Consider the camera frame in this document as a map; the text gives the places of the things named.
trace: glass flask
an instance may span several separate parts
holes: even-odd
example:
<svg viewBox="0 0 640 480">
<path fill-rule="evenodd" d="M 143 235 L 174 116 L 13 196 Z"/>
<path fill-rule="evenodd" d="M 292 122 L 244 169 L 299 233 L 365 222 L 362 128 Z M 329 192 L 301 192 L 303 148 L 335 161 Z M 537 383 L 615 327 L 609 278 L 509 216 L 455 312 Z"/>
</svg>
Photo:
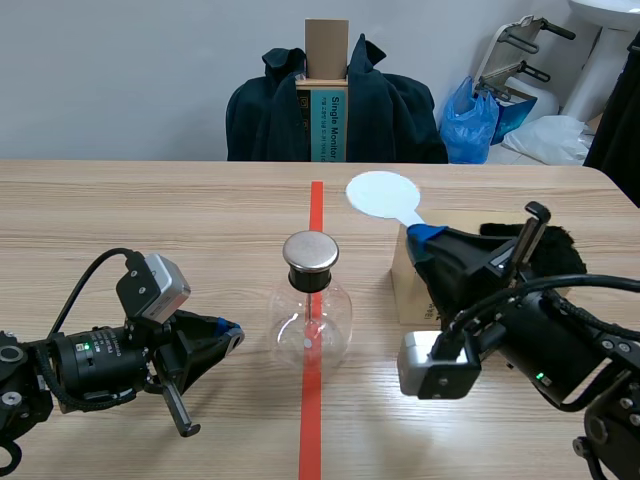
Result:
<svg viewBox="0 0 640 480">
<path fill-rule="evenodd" d="M 338 245 L 322 232 L 304 231 L 289 237 L 282 254 L 289 274 L 269 303 L 272 355 L 294 369 L 333 369 L 351 342 L 351 299 L 331 275 Z"/>
</svg>

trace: white wall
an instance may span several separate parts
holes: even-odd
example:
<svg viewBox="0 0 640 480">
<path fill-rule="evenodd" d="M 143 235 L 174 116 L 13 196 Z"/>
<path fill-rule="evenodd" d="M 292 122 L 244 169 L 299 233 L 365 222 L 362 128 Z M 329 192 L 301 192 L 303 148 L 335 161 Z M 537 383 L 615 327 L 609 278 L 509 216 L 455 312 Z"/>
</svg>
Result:
<svg viewBox="0 0 640 480">
<path fill-rule="evenodd" d="M 0 158 L 222 160 L 230 95 L 270 48 L 304 47 L 305 17 L 349 18 L 350 49 L 367 34 L 379 68 L 426 83 L 439 112 L 496 29 L 533 10 L 595 35 L 564 0 L 2 0 Z M 561 96 L 591 41 L 536 64 Z"/>
</svg>

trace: white round sign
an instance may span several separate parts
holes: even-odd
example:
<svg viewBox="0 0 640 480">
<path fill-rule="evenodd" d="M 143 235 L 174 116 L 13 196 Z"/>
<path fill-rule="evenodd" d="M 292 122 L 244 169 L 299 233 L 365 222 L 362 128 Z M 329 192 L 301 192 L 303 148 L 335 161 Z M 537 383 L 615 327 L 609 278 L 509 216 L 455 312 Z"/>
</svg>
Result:
<svg viewBox="0 0 640 480">
<path fill-rule="evenodd" d="M 420 190 L 408 178 L 391 172 L 367 172 L 347 186 L 347 198 L 356 210 L 378 218 L 395 218 L 407 226 L 424 223 L 416 213 Z"/>
</svg>

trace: blue plastic bag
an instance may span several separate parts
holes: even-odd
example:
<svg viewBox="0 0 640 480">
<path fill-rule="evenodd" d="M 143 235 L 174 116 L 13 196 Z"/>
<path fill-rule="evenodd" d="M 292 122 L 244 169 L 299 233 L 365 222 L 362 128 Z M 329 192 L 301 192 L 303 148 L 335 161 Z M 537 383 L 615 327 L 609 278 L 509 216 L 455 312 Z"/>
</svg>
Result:
<svg viewBox="0 0 640 480">
<path fill-rule="evenodd" d="M 447 102 L 440 127 L 449 163 L 485 163 L 499 113 L 490 93 L 486 99 L 473 98 L 473 81 L 467 77 Z"/>
</svg>

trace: white bag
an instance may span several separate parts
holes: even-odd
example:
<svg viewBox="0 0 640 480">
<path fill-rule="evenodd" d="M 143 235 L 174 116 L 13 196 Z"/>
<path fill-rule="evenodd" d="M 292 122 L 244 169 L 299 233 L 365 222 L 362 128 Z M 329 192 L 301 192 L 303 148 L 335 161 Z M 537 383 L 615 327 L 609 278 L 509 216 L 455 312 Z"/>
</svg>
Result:
<svg viewBox="0 0 640 480">
<path fill-rule="evenodd" d="M 580 142 L 584 126 L 572 117 L 542 117 L 508 133 L 503 143 L 547 165 L 582 165 L 589 153 Z"/>
</svg>

